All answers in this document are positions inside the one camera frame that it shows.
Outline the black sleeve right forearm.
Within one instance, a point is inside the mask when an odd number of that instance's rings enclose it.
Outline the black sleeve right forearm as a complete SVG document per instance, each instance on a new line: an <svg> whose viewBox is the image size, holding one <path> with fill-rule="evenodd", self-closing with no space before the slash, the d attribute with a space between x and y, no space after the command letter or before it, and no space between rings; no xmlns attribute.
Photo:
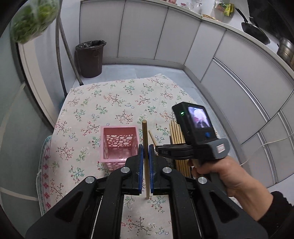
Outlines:
<svg viewBox="0 0 294 239"><path fill-rule="evenodd" d="M273 201L268 211L258 220L269 238L294 238L293 205L279 191L271 192Z"/></svg>

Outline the person's right hand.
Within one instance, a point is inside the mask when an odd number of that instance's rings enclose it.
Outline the person's right hand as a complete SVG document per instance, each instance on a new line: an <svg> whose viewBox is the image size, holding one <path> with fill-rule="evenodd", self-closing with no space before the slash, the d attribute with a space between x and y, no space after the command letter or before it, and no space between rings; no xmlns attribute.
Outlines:
<svg viewBox="0 0 294 239"><path fill-rule="evenodd" d="M187 163L193 166L192 175L217 173L226 187L229 197L235 197L241 207L255 221L265 215L273 202L273 195L258 180L246 172L232 157L199 165L197 160Z"/></svg>

